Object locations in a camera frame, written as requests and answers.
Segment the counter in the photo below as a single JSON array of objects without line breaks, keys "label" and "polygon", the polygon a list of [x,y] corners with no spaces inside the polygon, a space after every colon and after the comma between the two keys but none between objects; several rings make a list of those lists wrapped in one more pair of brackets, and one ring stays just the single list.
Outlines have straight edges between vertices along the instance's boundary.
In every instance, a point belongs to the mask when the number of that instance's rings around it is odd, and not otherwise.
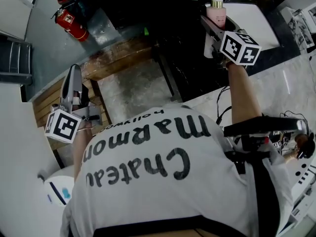
[{"label": "counter", "polygon": [[[200,24],[200,15],[206,14],[206,2],[208,0],[166,0],[161,14],[151,28],[183,102],[228,85],[227,71],[217,69],[213,60],[203,55],[205,30]],[[250,76],[300,55],[280,12],[271,9],[274,7],[273,1],[254,0],[253,3],[263,12],[280,46],[262,51],[256,64],[247,68]]]}]

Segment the black strap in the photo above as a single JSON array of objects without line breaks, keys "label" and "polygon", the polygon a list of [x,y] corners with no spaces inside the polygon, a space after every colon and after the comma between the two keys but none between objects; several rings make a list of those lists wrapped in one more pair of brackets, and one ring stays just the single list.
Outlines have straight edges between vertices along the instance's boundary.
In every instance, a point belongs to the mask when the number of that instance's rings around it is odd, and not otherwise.
[{"label": "black strap", "polygon": [[52,182],[49,182],[51,188],[55,192],[56,196],[59,198],[59,200],[62,202],[63,205],[66,205],[66,202],[64,201],[63,197],[59,194],[58,190],[56,189],[55,185]]},{"label": "black strap", "polygon": [[259,236],[276,236],[280,225],[280,206],[271,177],[262,161],[270,157],[270,152],[227,152],[225,155],[233,162],[246,161],[252,165],[257,194]]},{"label": "black strap", "polygon": [[181,219],[168,219],[120,225],[97,229],[93,237],[104,236],[142,236],[163,232],[181,231],[190,229],[202,229],[220,237],[245,237],[244,234],[220,222],[207,219],[203,216],[195,216]]}]

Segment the wire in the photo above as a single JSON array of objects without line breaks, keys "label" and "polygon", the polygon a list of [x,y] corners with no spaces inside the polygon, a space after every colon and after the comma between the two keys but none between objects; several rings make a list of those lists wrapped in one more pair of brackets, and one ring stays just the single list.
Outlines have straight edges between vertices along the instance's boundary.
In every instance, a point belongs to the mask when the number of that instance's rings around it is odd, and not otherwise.
[{"label": "wire", "polygon": [[203,237],[203,235],[201,235],[196,229],[194,229],[194,231],[196,231],[196,233],[197,233],[199,236],[202,236],[202,237]]},{"label": "wire", "polygon": [[225,86],[224,88],[222,88],[221,92],[219,93],[218,97],[217,97],[217,101],[216,101],[216,105],[217,105],[217,118],[219,118],[219,110],[218,110],[218,101],[221,97],[221,95],[223,94],[223,92],[225,92],[226,90],[229,90],[230,88],[227,88],[228,86]]},{"label": "wire", "polygon": [[308,169],[307,171],[309,171],[309,172],[313,173],[313,174],[314,174],[314,176],[315,176],[315,180],[311,183],[311,185],[313,185],[313,184],[316,182],[316,173],[315,173],[315,172],[313,172],[313,171],[311,171],[310,169]]},{"label": "wire", "polygon": [[216,124],[217,125],[220,125],[221,124],[221,122],[222,122],[222,120],[223,120],[223,115],[226,113],[226,112],[228,112],[229,110],[231,110],[232,109],[232,107],[231,106],[229,106],[228,108],[226,108],[224,111],[223,111],[223,113],[217,118],[217,120],[216,120]]},{"label": "wire", "polygon": [[240,151],[236,151],[236,150],[231,150],[231,151],[227,151],[227,152],[224,152],[225,154],[226,153],[240,153],[240,154],[245,154],[245,152],[240,152]]},{"label": "wire", "polygon": [[292,112],[292,111],[286,111],[286,112],[284,112],[284,113],[280,113],[280,117],[281,117],[281,114],[283,114],[284,117],[288,117],[288,115],[286,115],[287,112],[290,112],[290,113],[292,113],[292,114],[294,114],[294,115],[301,115],[305,120],[307,120],[307,119],[304,117],[303,114],[301,114],[301,113],[294,113],[294,112]]},{"label": "wire", "polygon": [[89,127],[89,128],[81,128],[81,129],[77,130],[77,132],[84,131],[84,130],[91,130],[91,129],[92,129],[92,127]]}]

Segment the pink bottle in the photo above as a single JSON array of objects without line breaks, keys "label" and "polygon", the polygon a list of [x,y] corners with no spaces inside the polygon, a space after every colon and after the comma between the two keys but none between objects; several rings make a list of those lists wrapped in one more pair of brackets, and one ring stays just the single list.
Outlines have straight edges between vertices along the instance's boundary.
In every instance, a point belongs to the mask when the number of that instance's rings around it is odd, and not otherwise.
[{"label": "pink bottle", "polygon": [[[218,27],[225,29],[226,23],[226,8],[223,7],[223,0],[212,0],[211,6],[206,9],[207,17],[212,20]],[[213,58],[212,51],[214,39],[206,34],[204,56],[206,58]]]}]

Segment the red fire extinguisher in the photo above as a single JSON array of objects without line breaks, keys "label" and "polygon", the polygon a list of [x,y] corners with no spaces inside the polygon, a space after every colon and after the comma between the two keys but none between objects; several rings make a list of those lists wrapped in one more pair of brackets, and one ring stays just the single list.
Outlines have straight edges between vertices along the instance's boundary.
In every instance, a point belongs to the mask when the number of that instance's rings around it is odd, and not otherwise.
[{"label": "red fire extinguisher", "polygon": [[55,23],[81,42],[85,41],[89,36],[88,30],[76,22],[75,16],[70,14],[66,9],[61,8],[55,13]]}]

